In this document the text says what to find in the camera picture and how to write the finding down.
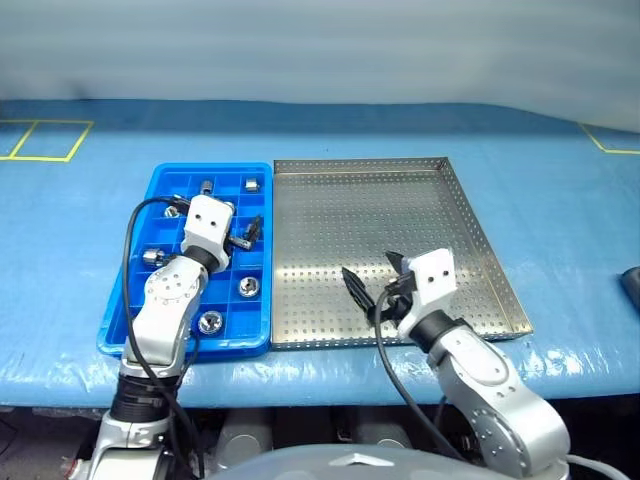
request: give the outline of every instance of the black cable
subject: black cable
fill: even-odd
[[[384,306],[384,302],[387,300],[388,297],[389,297],[389,292],[387,292],[386,290],[380,294],[380,296],[378,297],[378,301],[376,302],[376,311],[374,315],[376,345],[378,346],[378,353],[380,354],[380,359],[382,360],[384,369],[387,371],[387,375],[389,376],[391,383],[393,383],[393,386],[396,387],[396,390],[398,391],[400,396],[404,399],[404,401],[407,403],[407,405],[413,411],[416,417],[418,417],[418,420],[420,421],[422,426],[427,430],[427,432],[429,432],[438,450],[440,450],[440,452],[443,455],[446,455],[447,457],[464,461],[464,459],[458,453],[458,451],[451,446],[451,444],[444,437],[444,435],[440,433],[440,431],[433,425],[433,423],[431,423],[431,420],[429,420],[429,418],[424,414],[424,412],[420,410],[420,407],[418,406],[418,404],[411,397],[407,389],[404,388],[404,385],[402,385],[402,382],[393,371],[393,367],[391,366],[391,362],[387,357],[387,352],[384,348],[384,344],[382,343],[382,332],[380,328],[380,322],[382,318],[382,308]]]
[[[180,406],[176,398],[167,390],[165,386],[162,384],[158,376],[151,369],[149,363],[144,359],[142,352],[140,351],[140,347],[138,346],[138,341],[136,340],[135,332],[133,330],[133,315],[131,315],[131,306],[130,306],[130,297],[129,297],[129,258],[131,256],[131,242],[133,238],[133,229],[135,227],[136,220],[138,215],[142,211],[144,207],[151,203],[169,203],[172,204],[176,201],[174,197],[152,197],[147,198],[140,202],[136,208],[133,209],[131,213],[131,218],[129,219],[129,224],[127,225],[127,233],[125,234],[124,240],[124,251],[122,255],[122,301],[124,303],[124,312],[125,317],[127,319],[127,329],[129,334],[129,345],[131,346],[131,351],[133,352],[134,357],[147,374],[147,376],[151,379],[153,384],[162,392],[165,400],[169,404],[169,407],[174,412],[174,414],[178,417],[180,422],[185,426],[187,431],[189,432],[189,436],[192,438],[192,441],[196,447],[196,453],[198,456],[198,477],[204,478],[204,452],[202,449],[202,442],[198,437],[198,432],[194,427],[193,423],[189,419],[187,412]]]
[[[184,380],[184,376],[186,375],[187,370],[189,370],[189,368],[191,368],[191,366],[196,363],[196,360],[198,359],[198,353],[200,352],[200,337],[197,333],[194,332],[191,332],[191,335],[193,336],[193,340],[196,344],[193,346],[193,353],[191,354],[191,358],[185,364],[184,370],[182,370],[182,373],[178,377],[178,383],[176,383],[176,386],[178,388],[180,388],[180,385],[182,385],[182,381]]]
[[[436,415],[433,417],[433,425],[438,429],[442,430],[442,415],[444,414],[444,407],[447,406],[447,396],[443,395],[440,399],[440,403],[438,403],[438,409],[436,410]]]
[[[18,436],[18,429],[1,418],[0,418],[0,423],[2,423],[7,429],[11,431],[11,436],[9,437],[9,440],[7,440],[7,444],[2,448],[2,450],[0,450],[0,457],[1,457],[7,452],[7,450],[9,450],[9,447],[13,445],[13,442]]]
[[[198,358],[198,353],[200,351],[200,337],[198,336],[197,333],[194,333],[194,332],[191,332],[191,336],[194,338],[196,344],[193,347],[193,354],[191,355],[191,358],[185,364],[184,369],[180,374],[180,377],[178,377],[178,381],[176,382],[176,388],[180,388],[180,385],[182,385],[182,381],[184,380],[187,370],[189,370],[189,368],[191,368],[191,366],[194,363],[196,363],[196,360]],[[171,441],[171,449],[173,450],[174,455],[176,457],[176,461],[177,461],[176,468],[174,468],[174,471],[173,471],[174,480],[178,478],[177,467],[182,467],[184,471],[188,472],[190,474],[189,478],[191,480],[197,479],[198,477],[196,477],[191,471],[191,467],[189,466],[188,460],[182,455],[182,452],[180,451],[180,442],[178,441],[178,433],[176,431],[175,416],[173,414],[173,411],[171,412],[171,417],[169,418],[169,440]]]

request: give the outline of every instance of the metal nut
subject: metal nut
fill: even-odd
[[[213,182],[211,180],[203,180],[200,184],[200,195],[211,195],[213,192]]]
[[[169,205],[164,209],[164,216],[167,218],[176,218],[180,216],[180,212],[178,212],[178,209],[173,205]]]
[[[222,314],[215,310],[209,310],[200,315],[198,330],[205,335],[215,335],[222,329],[224,321]]]
[[[260,184],[257,178],[247,178],[244,182],[244,189],[247,192],[255,193],[260,190]]]
[[[260,282],[255,277],[244,277],[238,284],[238,293],[245,298],[255,297],[260,291]]]
[[[164,265],[165,253],[159,248],[149,248],[142,253],[142,262],[150,267],[160,268]]]

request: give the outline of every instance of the black object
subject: black object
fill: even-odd
[[[438,339],[449,330],[466,325],[464,320],[453,320],[442,310],[436,310],[424,317],[413,327],[409,336],[424,353],[429,353]]]
[[[384,254],[396,273],[402,273],[402,260],[404,259],[404,255],[398,252],[392,252],[391,250],[387,250]]]
[[[640,310],[640,267],[633,267],[624,272],[620,275],[620,282],[633,304]]]
[[[158,387],[150,378],[120,375],[109,412],[111,417],[131,423],[155,422],[168,417],[169,402],[163,390],[175,398],[178,377],[163,378],[160,382],[162,387]]]
[[[252,244],[260,237],[262,230],[262,216],[256,215],[244,232],[244,239]]]
[[[371,298],[371,295],[367,292],[364,283],[360,280],[358,275],[344,267],[342,267],[342,278],[347,286],[349,295],[351,295],[351,298],[353,298],[356,304],[365,313],[369,325],[373,326],[376,304],[374,303],[373,298]],[[402,320],[407,313],[409,313],[409,310],[411,310],[411,306],[413,305],[411,297],[404,295],[389,297],[387,303],[389,304],[389,308],[382,312],[381,321],[384,322],[392,320],[396,326],[398,322]]]
[[[207,252],[204,248],[191,245],[182,254],[185,257],[189,257],[191,260],[195,260],[204,268],[207,269],[207,273],[211,275],[220,266],[218,259],[211,253]]]

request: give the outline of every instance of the white wall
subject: white wall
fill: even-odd
[[[639,0],[0,0],[0,98],[480,102],[640,130]]]

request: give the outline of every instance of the metal part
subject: metal part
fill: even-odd
[[[246,298],[255,297],[260,291],[260,281],[255,277],[244,277],[238,283],[238,292]]]
[[[173,205],[169,205],[164,209],[164,216],[167,218],[176,218],[180,216],[180,212],[178,212],[178,209]]]
[[[528,480],[566,480],[568,470],[566,462],[558,462]],[[442,455],[377,445],[280,448],[218,475],[220,480],[513,480],[486,468]]]
[[[244,182],[244,189],[247,192],[255,193],[260,191],[260,184],[257,178],[247,178]]]
[[[402,426],[389,415],[387,407],[357,407],[352,411],[353,441],[391,448],[411,448]]]
[[[502,351],[469,327],[443,334],[428,363],[444,394],[469,421],[491,470],[530,477],[569,452],[569,434],[558,413],[522,383]]]
[[[216,469],[227,470],[272,448],[268,409],[230,410],[216,445]]]
[[[238,248],[241,248],[243,250],[251,250],[251,247],[253,247],[253,243],[250,242],[249,240],[245,240],[244,238],[240,238],[240,237],[234,237],[234,236],[230,236],[229,237],[229,242],[231,242],[233,245],[235,245]]]
[[[222,314],[216,310],[204,312],[198,320],[198,330],[205,335],[215,335],[222,329],[222,325]]]
[[[165,253],[159,248],[149,248],[142,253],[142,261],[150,267],[160,268],[164,265]]]
[[[213,192],[213,182],[211,180],[203,180],[200,184],[200,195],[211,195]]]
[[[103,455],[92,480],[166,479],[171,462],[161,448],[110,449]]]
[[[105,413],[102,417],[102,423],[100,424],[100,432],[98,433],[96,447],[93,452],[88,478],[91,480],[109,478],[100,476],[98,467],[102,463],[102,457],[112,449],[145,449],[148,452],[157,451],[157,455],[155,456],[157,459],[157,456],[162,451],[161,443],[169,427],[169,421],[170,419],[167,417],[157,422],[149,423],[121,422],[112,418],[109,412]]]
[[[396,276],[389,248],[450,248],[458,293],[448,313],[484,338],[532,331],[446,158],[276,161],[274,200],[274,348],[372,344],[341,267],[377,296]],[[399,341],[390,324],[382,334]]]

